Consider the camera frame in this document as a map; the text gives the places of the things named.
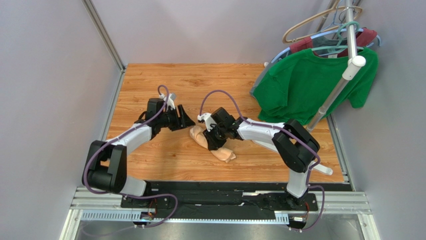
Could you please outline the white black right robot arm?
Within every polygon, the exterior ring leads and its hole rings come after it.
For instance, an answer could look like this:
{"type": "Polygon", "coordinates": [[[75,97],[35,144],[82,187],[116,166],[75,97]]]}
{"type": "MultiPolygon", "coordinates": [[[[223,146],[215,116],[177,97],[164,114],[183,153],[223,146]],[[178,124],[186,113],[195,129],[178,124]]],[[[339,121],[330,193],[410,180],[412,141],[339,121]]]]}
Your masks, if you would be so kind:
{"type": "Polygon", "coordinates": [[[289,169],[286,191],[295,199],[308,192],[309,176],[318,159],[319,143],[296,120],[287,123],[264,123],[240,116],[234,118],[220,107],[213,113],[198,115],[204,123],[203,135],[209,150],[218,150],[228,139],[255,141],[280,155],[289,169]]]}

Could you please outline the beige cloth napkin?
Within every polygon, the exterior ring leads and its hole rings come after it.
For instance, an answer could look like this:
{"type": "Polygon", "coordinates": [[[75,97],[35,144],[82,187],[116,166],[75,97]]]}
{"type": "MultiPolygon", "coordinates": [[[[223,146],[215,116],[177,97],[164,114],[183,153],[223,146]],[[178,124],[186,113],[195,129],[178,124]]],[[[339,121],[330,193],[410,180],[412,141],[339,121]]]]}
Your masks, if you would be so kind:
{"type": "MultiPolygon", "coordinates": [[[[189,130],[190,137],[201,147],[208,149],[208,142],[206,137],[203,135],[203,129],[200,126],[193,126],[189,130]]],[[[210,150],[213,156],[215,156],[218,160],[229,163],[231,160],[237,158],[236,154],[228,148],[221,147],[218,150],[210,150]]]]}

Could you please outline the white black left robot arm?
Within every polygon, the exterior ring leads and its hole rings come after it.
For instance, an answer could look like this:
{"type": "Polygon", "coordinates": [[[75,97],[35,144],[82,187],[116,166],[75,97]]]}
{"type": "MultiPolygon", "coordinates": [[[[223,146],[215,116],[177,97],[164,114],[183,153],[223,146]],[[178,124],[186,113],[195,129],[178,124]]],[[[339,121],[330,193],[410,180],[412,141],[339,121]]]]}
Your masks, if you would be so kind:
{"type": "Polygon", "coordinates": [[[148,182],[128,175],[127,158],[139,146],[151,141],[163,128],[178,131],[195,126],[184,107],[173,99],[150,98],[147,109],[119,136],[91,143],[82,174],[82,184],[95,194],[142,197],[148,182]]]}

